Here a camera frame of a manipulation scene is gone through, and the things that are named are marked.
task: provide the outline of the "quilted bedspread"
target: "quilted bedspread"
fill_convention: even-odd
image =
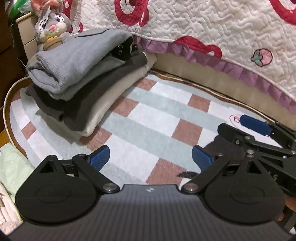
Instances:
[[[174,53],[224,71],[269,92],[296,114],[295,4],[296,0],[66,0],[64,10],[74,33],[95,27],[126,29],[147,50]]]

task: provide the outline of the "beige garment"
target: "beige garment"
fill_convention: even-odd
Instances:
[[[20,224],[22,224],[22,219],[4,186],[0,183],[0,230],[8,235]]]

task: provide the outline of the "stack of folded clothes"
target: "stack of folded clothes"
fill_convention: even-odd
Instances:
[[[91,29],[36,54],[27,89],[39,108],[72,131],[89,136],[114,101],[156,61],[132,46],[124,30]]]

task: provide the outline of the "bed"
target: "bed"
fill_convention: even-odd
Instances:
[[[66,0],[73,33],[126,29],[158,70],[202,84],[296,128],[290,0]]]

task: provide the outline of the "white quilt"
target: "white quilt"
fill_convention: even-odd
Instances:
[[[74,1],[73,32],[81,22],[84,30],[121,28],[162,42],[190,36],[177,42],[244,67],[295,100],[296,0]]]

